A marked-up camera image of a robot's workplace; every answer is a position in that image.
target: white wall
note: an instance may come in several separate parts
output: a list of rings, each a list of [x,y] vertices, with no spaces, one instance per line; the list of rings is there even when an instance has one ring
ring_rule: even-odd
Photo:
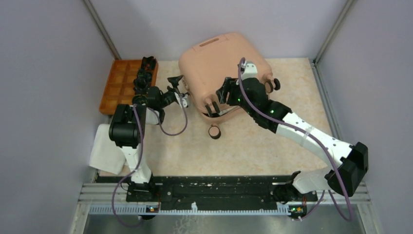
[[[385,233],[411,233],[413,1],[358,1],[321,62],[344,139],[369,147]]]
[[[0,233],[67,233],[112,56],[80,0],[0,3]]]
[[[216,35],[243,33],[267,58],[316,56],[346,0],[92,0],[123,59],[178,59]]]

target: beige tabletop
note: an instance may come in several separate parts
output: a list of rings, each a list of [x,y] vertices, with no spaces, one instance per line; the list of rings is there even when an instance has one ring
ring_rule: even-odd
[[[281,89],[270,98],[290,107],[302,119],[331,134],[314,75],[307,58],[267,59]],[[156,85],[163,91],[167,78],[180,75],[178,61],[160,61]],[[165,108],[163,126],[169,133],[182,129],[185,118],[178,104]],[[288,175],[325,167],[325,163],[295,142],[259,127],[242,113],[220,124],[221,137],[211,139],[194,106],[187,108],[188,128],[179,136],[164,135],[159,126],[145,126],[144,157],[154,176]],[[121,175],[129,172],[124,167]],[[101,176],[113,176],[100,172]]]

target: wooden tray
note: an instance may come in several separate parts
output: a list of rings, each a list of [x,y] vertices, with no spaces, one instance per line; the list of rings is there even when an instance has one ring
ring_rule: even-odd
[[[133,80],[141,67],[142,60],[115,60],[113,61],[105,91],[100,102],[99,111],[104,115],[113,115],[118,104],[132,105],[135,96]],[[158,62],[152,72],[151,86],[155,85],[158,73]]]

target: suitcase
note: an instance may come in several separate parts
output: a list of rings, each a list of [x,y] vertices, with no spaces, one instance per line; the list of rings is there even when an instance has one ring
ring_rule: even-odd
[[[186,50],[179,58],[183,84],[201,116],[211,124],[209,135],[217,139],[221,132],[218,124],[242,113],[240,107],[220,104],[216,91],[225,77],[238,77],[238,63],[245,57],[258,69],[261,83],[273,80],[270,65],[239,33],[227,33],[210,38]]]

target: folded white towel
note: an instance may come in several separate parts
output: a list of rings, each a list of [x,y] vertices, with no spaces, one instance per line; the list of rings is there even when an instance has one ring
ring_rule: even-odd
[[[117,175],[122,171],[126,159],[115,142],[109,139],[109,126],[100,124],[97,128],[89,166]]]

